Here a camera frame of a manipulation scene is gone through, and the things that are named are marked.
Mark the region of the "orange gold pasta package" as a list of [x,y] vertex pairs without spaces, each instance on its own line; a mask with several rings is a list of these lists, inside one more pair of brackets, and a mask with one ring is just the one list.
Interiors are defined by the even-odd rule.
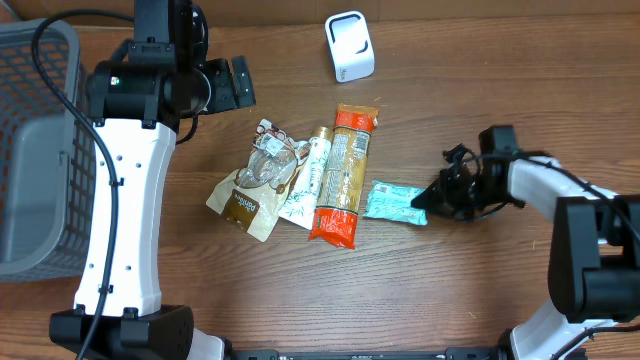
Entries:
[[361,192],[378,113],[376,107],[337,106],[310,239],[322,238],[337,247],[355,248]]

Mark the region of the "clear brown snack pouch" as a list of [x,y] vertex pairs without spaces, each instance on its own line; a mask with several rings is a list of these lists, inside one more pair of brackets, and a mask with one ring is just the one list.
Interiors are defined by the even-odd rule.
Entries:
[[247,165],[219,182],[206,205],[245,233],[266,241],[310,149],[309,142],[296,141],[271,121],[261,120]]

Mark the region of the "white bamboo print tube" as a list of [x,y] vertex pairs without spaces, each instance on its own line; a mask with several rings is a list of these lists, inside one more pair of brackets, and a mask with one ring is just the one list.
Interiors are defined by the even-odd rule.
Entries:
[[313,130],[307,160],[279,211],[281,218],[307,230],[312,229],[332,139],[333,131],[327,127],[320,126]]

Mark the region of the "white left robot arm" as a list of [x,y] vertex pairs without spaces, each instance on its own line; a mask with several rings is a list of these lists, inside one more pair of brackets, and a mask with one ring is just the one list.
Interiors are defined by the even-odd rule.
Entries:
[[96,147],[89,247],[49,336],[80,359],[228,359],[229,341],[163,303],[158,238],[181,121],[253,105],[251,77],[243,57],[208,59],[207,21],[189,1],[139,1],[130,21],[133,37],[96,66],[76,114]]

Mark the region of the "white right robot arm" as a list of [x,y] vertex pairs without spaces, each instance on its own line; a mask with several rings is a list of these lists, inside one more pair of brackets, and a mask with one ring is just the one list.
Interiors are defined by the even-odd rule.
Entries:
[[497,345],[449,348],[447,359],[583,359],[582,344],[639,325],[639,197],[598,187],[544,151],[525,151],[511,125],[479,135],[480,151],[444,152],[446,168],[411,205],[458,222],[527,205],[553,226],[548,300]]

